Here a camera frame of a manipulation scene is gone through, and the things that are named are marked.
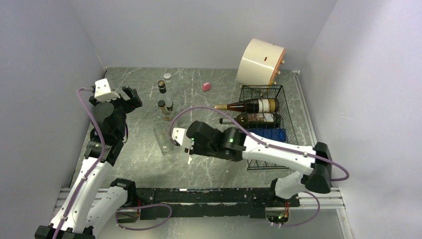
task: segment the white cylinder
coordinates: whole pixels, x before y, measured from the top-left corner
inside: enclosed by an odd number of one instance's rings
[[[243,85],[273,84],[284,53],[284,47],[253,38],[240,61],[237,82]]]

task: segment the pink eraser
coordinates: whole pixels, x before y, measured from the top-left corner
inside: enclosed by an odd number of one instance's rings
[[[211,89],[211,84],[210,84],[209,82],[204,83],[204,84],[202,85],[202,91],[203,91],[203,92],[205,92],[205,91],[209,91],[210,89]]]

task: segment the glass jar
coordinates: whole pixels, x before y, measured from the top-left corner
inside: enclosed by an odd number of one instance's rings
[[[152,119],[154,122],[154,136],[157,140],[157,144],[160,147],[160,151],[164,156],[172,155],[177,149],[177,146],[173,145],[169,136],[170,121],[164,121],[161,117],[156,116]]]

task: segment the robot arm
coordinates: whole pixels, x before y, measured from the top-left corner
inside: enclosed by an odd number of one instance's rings
[[[114,91],[107,79],[96,81],[93,89],[95,89],[94,96],[90,97],[90,102],[94,105],[93,116],[104,137],[105,154],[95,165],[101,154],[102,145],[94,128],[90,133],[90,141],[84,153],[85,159],[76,180],[76,182],[80,182],[81,179],[84,179],[81,188],[77,192],[77,184],[72,187],[63,208],[51,220],[50,225],[38,228],[35,233],[36,239],[52,238],[61,220],[64,220],[64,223],[57,238],[93,239],[118,208],[122,205],[137,205],[135,183],[125,179],[116,179],[112,182],[108,195],[91,209],[104,177],[114,166],[123,148],[126,114],[142,106],[142,101],[136,90],[123,87],[123,91],[129,96],[129,100],[125,100]],[[95,167],[87,176],[86,173],[92,166]],[[71,203],[70,199],[74,194],[76,197]],[[69,214],[64,217],[64,212],[69,205]]]
[[[316,154],[331,160],[328,147],[318,142],[315,147],[297,146],[260,138],[267,144],[260,144],[237,128],[230,127],[224,132],[212,128],[204,122],[195,121],[188,129],[174,128],[172,139],[185,148],[189,154],[240,161],[259,159],[287,166],[296,172],[277,179],[274,185],[277,197],[288,199],[294,194],[309,190],[316,193],[329,193],[331,188],[331,165],[305,155],[281,151],[267,145],[277,145],[308,154]]]

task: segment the bottle label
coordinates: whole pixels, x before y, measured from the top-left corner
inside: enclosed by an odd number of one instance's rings
[[[273,114],[248,114],[249,122],[274,122]]]
[[[270,102],[268,99],[259,99],[259,113],[270,113]]]

